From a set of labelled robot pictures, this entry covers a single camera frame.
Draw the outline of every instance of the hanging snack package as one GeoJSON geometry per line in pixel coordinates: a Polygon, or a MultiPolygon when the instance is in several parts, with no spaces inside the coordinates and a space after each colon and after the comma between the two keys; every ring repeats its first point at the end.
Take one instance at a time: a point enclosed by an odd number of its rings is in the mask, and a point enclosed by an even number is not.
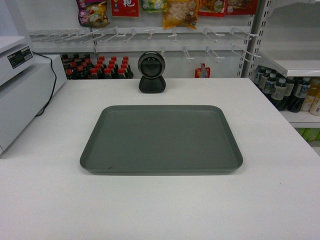
{"type": "Polygon", "coordinates": [[[142,0],[142,9],[149,13],[167,11],[166,0],[142,0]]]}
{"type": "Polygon", "coordinates": [[[226,15],[253,15],[256,13],[258,0],[227,0],[226,15]]]}
{"type": "Polygon", "coordinates": [[[83,27],[104,28],[109,25],[107,18],[107,1],[76,0],[78,5],[78,20],[83,27]]]}
{"type": "Polygon", "coordinates": [[[199,16],[224,17],[225,0],[200,0],[199,16]]]}
{"type": "Polygon", "coordinates": [[[113,17],[139,17],[139,0],[111,0],[113,17]]]}
{"type": "Polygon", "coordinates": [[[167,0],[168,10],[163,13],[163,28],[185,26],[196,29],[199,0],[167,0]]]}

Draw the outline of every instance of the white shelf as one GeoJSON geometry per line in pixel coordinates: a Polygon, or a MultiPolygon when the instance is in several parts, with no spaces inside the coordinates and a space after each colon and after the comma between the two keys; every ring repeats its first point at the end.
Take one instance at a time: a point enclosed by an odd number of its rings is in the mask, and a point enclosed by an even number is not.
{"type": "Polygon", "coordinates": [[[270,17],[274,10],[277,8],[285,7],[296,3],[314,4],[316,2],[320,2],[320,0],[272,0],[271,6],[268,11],[268,17],[270,17]]]}
{"type": "Polygon", "coordinates": [[[320,128],[320,116],[312,115],[308,111],[281,111],[281,114],[294,128],[320,128]]]}
{"type": "Polygon", "coordinates": [[[258,65],[275,69],[285,77],[320,76],[320,49],[261,49],[258,54],[258,65]]]}

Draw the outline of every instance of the gray tray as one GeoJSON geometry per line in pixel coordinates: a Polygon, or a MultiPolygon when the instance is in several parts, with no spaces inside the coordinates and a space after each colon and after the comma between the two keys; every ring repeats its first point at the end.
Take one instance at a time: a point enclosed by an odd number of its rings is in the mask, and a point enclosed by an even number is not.
{"type": "Polygon", "coordinates": [[[223,112],[211,105],[107,107],[80,158],[106,175],[225,173],[242,163],[223,112]]]}

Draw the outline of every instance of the white counter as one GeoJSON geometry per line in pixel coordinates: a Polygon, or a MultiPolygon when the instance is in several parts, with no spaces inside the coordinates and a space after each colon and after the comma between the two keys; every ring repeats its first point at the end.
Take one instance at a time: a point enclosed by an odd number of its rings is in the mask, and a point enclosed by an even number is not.
{"type": "Polygon", "coordinates": [[[320,157],[249,79],[68,81],[0,155],[1,240],[316,240],[320,157]],[[243,156],[228,175],[107,176],[80,156],[111,105],[214,105],[243,156]]]}

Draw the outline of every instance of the bottle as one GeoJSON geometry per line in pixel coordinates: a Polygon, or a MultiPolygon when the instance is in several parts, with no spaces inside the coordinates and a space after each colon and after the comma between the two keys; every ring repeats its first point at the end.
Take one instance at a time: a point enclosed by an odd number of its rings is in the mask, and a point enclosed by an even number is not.
{"type": "Polygon", "coordinates": [[[294,86],[295,86],[294,77],[293,76],[288,76],[286,78],[285,85],[286,85],[286,89],[285,89],[285,93],[284,93],[283,99],[282,99],[281,103],[278,105],[278,108],[277,108],[279,111],[284,111],[287,108],[288,101],[290,99],[292,90],[294,89],[294,86]]]}
{"type": "Polygon", "coordinates": [[[315,116],[320,116],[320,91],[318,92],[317,96],[315,97],[311,105],[310,113],[315,116]]]}
{"type": "Polygon", "coordinates": [[[90,69],[90,79],[98,79],[98,70],[96,68],[90,69]]]}
{"type": "Polygon", "coordinates": [[[94,67],[97,70],[98,78],[103,79],[105,77],[105,75],[102,72],[102,66],[100,64],[96,64],[94,67]]]}
{"type": "Polygon", "coordinates": [[[275,73],[271,73],[270,76],[265,81],[264,87],[262,89],[263,94],[266,96],[267,99],[270,99],[272,92],[274,91],[274,86],[277,82],[275,73]]]}
{"type": "Polygon", "coordinates": [[[255,73],[255,79],[253,83],[258,87],[261,81],[261,77],[266,73],[267,68],[265,66],[258,66],[257,71],[255,73]]]}
{"type": "Polygon", "coordinates": [[[125,79],[126,75],[125,75],[126,70],[124,68],[119,68],[118,70],[118,78],[119,79],[125,79]]]}
{"type": "Polygon", "coordinates": [[[128,68],[129,68],[129,73],[131,75],[131,78],[133,79],[134,78],[134,73],[132,72],[131,70],[131,66],[129,64],[129,57],[128,56],[124,56],[123,57],[123,60],[126,60],[127,62],[123,62],[123,64],[127,64],[128,65],[128,68]]]}
{"type": "Polygon", "coordinates": [[[107,66],[108,69],[111,69],[111,76],[113,79],[117,79],[118,75],[115,73],[115,65],[113,64],[108,64],[107,66]]]}
{"type": "Polygon", "coordinates": [[[65,75],[66,75],[66,79],[71,80],[73,79],[73,72],[71,69],[66,69],[65,70],[65,75]]]}
{"type": "Polygon", "coordinates": [[[281,106],[281,101],[284,99],[286,90],[287,90],[286,79],[284,77],[280,77],[279,80],[274,85],[274,91],[270,97],[270,102],[278,110],[281,106]]]}
{"type": "Polygon", "coordinates": [[[265,86],[266,81],[267,81],[270,74],[271,74],[271,69],[267,69],[267,70],[265,70],[265,73],[261,76],[261,80],[258,85],[258,88],[260,89],[261,92],[264,89],[264,86],[265,86]]]}
{"type": "Polygon", "coordinates": [[[105,68],[104,69],[104,79],[112,79],[111,69],[110,68],[105,68]]]}
{"type": "Polygon", "coordinates": [[[304,77],[303,79],[297,79],[297,84],[294,86],[289,103],[288,110],[293,113],[298,113],[301,109],[302,104],[305,101],[307,93],[310,88],[309,83],[310,77],[304,77]]]}
{"type": "Polygon", "coordinates": [[[310,88],[304,99],[304,102],[301,106],[301,111],[309,111],[311,108],[312,103],[314,102],[318,92],[320,91],[320,79],[318,78],[311,78],[310,79],[310,88]]]}
{"type": "Polygon", "coordinates": [[[128,73],[128,65],[127,64],[121,64],[121,68],[122,69],[125,69],[125,72],[124,72],[124,75],[125,75],[125,78],[126,79],[130,79],[130,77],[129,77],[129,73],[128,73]]]}

